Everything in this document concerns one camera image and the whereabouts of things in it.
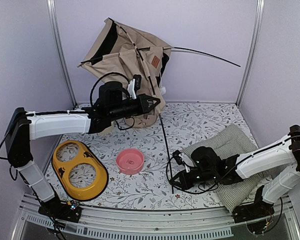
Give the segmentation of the beige fabric pet tent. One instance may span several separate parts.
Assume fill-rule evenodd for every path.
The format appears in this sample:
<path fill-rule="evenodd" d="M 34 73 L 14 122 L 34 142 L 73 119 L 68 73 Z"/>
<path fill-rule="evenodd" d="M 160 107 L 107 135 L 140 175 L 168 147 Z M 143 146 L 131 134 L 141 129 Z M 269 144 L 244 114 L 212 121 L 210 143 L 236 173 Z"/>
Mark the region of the beige fabric pet tent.
<path fill-rule="evenodd" d="M 102 59 L 84 63 L 80 67 L 97 78 L 115 72 L 115 75 L 105 77 L 102 82 L 118 81 L 124 88 L 128 87 L 128 81 L 134 75 L 141 75 L 141 87 L 137 95 L 146 94 L 160 99 L 155 110 L 141 115 L 157 115 L 158 118 L 166 107 L 159 87 L 160 75 L 163 75 L 171 55 L 171 50 L 163 48 L 172 46 L 151 33 L 111 18 L 104 22 L 104 28 L 83 61 L 101 56 Z"/>

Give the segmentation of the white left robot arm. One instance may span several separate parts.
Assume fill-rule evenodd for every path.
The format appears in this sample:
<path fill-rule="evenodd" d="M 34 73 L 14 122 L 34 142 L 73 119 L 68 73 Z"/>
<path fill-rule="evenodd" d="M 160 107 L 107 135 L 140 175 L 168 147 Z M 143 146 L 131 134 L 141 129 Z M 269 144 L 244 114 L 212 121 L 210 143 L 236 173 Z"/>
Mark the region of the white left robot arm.
<path fill-rule="evenodd" d="M 137 92 L 132 83 L 124 88 L 119 81 L 109 81 L 99 88 L 98 99 L 81 110 L 27 112 L 22 107 L 14 110 L 3 139 L 7 160 L 53 217 L 64 213 L 64 205 L 34 162 L 30 142 L 56 135 L 100 133 L 116 120 L 149 114 L 161 103 L 157 97 Z"/>

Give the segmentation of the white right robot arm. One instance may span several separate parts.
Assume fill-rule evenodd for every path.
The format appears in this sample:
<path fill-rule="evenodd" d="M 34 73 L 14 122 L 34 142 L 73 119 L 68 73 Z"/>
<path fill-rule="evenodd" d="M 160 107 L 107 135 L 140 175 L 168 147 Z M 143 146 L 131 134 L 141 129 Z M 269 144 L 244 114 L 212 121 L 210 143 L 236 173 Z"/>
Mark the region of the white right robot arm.
<path fill-rule="evenodd" d="M 239 183 L 254 174 L 287 165 L 272 182 L 257 190 L 248 213 L 252 218 L 259 218 L 282 195 L 300 183 L 300 126 L 291 126 L 289 133 L 273 144 L 226 159 L 221 159 L 211 147 L 206 146 L 200 146 L 190 154 L 193 165 L 183 160 L 179 150 L 172 157 L 185 169 L 169 182 L 183 191 L 208 181 L 222 185 Z"/>

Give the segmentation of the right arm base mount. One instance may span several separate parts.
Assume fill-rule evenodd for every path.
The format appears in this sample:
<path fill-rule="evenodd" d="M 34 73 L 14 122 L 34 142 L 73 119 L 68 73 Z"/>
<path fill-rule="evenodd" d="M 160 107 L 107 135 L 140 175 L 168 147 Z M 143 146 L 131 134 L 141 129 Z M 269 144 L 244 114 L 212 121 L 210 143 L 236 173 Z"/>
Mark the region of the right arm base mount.
<path fill-rule="evenodd" d="M 259 187 L 255 193 L 254 202 L 246 205 L 239 205 L 235 207 L 232 216 L 235 223 L 241 223 L 251 220 L 256 220 L 275 213 L 274 204 L 264 202 L 263 189 L 264 185 Z M 269 226 L 269 221 L 262 220 L 261 222 L 249 223 L 247 228 L 254 235 L 264 234 Z"/>

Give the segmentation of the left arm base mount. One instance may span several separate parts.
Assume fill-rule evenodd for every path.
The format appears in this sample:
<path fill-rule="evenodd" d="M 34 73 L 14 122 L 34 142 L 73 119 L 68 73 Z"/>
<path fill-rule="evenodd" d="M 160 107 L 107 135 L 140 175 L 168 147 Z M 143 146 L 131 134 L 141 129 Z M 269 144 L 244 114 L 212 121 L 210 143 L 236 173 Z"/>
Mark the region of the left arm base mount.
<path fill-rule="evenodd" d="M 38 213 L 52 219 L 78 223 L 81 218 L 82 208 L 73 200 L 62 202 L 55 197 L 47 202 L 39 200 L 39 204 Z"/>

